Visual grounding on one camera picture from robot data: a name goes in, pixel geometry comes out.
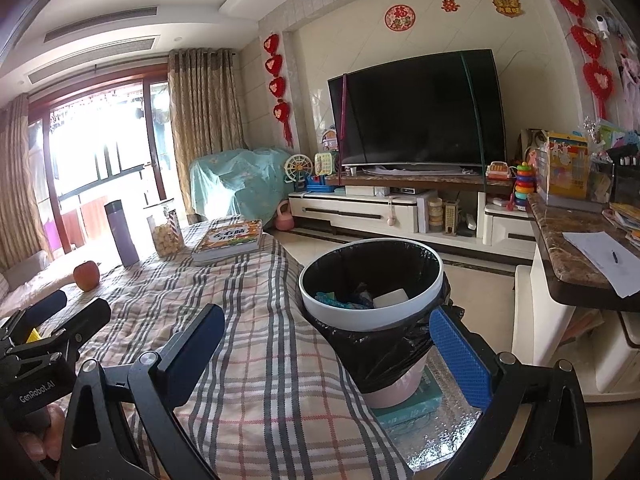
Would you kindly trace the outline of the left hand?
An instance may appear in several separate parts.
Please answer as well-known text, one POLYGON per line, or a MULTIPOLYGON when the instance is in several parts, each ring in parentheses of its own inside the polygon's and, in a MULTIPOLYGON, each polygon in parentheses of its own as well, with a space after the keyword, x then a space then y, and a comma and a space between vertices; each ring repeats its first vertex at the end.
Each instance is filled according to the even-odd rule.
POLYGON ((29 432, 19 432, 16 435, 18 443, 33 462, 41 462, 46 458, 59 460, 61 457, 65 414, 58 404, 48 405, 47 413, 50 426, 43 431, 41 437, 29 432))

